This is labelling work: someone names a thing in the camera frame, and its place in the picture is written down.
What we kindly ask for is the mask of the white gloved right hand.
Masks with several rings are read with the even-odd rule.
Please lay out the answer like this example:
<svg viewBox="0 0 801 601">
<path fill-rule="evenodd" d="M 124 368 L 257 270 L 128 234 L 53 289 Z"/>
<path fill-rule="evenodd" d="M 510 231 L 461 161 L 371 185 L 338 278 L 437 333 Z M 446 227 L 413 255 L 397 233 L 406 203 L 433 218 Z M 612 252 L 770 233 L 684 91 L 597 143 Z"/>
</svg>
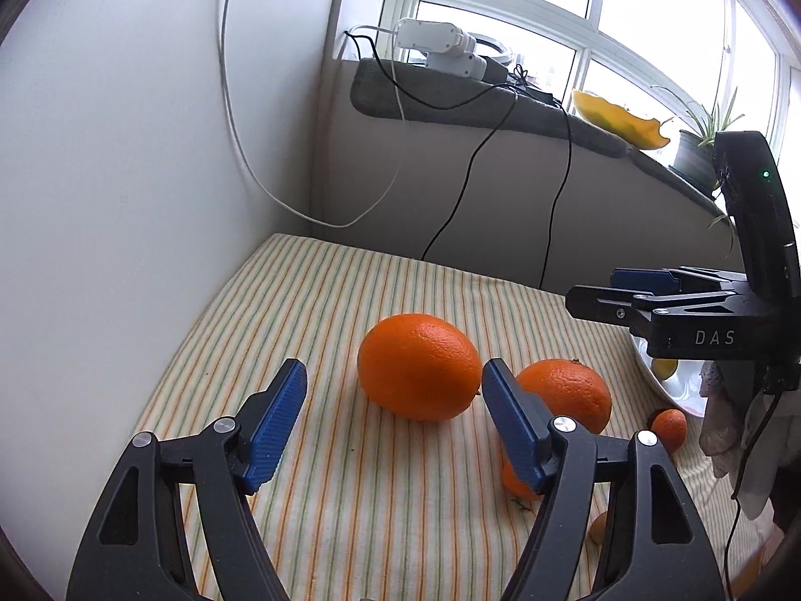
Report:
<svg viewBox="0 0 801 601">
<path fill-rule="evenodd" d="M 736 383 L 737 371 L 738 366 L 732 366 L 725 376 L 721 366 L 714 362 L 704 362 L 700 371 L 700 396 L 706 399 L 706 411 L 699 446 L 713 461 L 714 476 L 717 479 L 728 476 L 732 487 L 736 487 L 747 445 L 774 402 L 774 395 L 759 392 L 745 410 L 738 410 L 733 395 L 725 389 L 726 384 Z M 793 467 L 798 462 L 799 392 L 791 391 L 780 397 L 778 407 L 747 459 L 736 498 L 750 521 L 766 506 L 778 469 Z"/>
</svg>

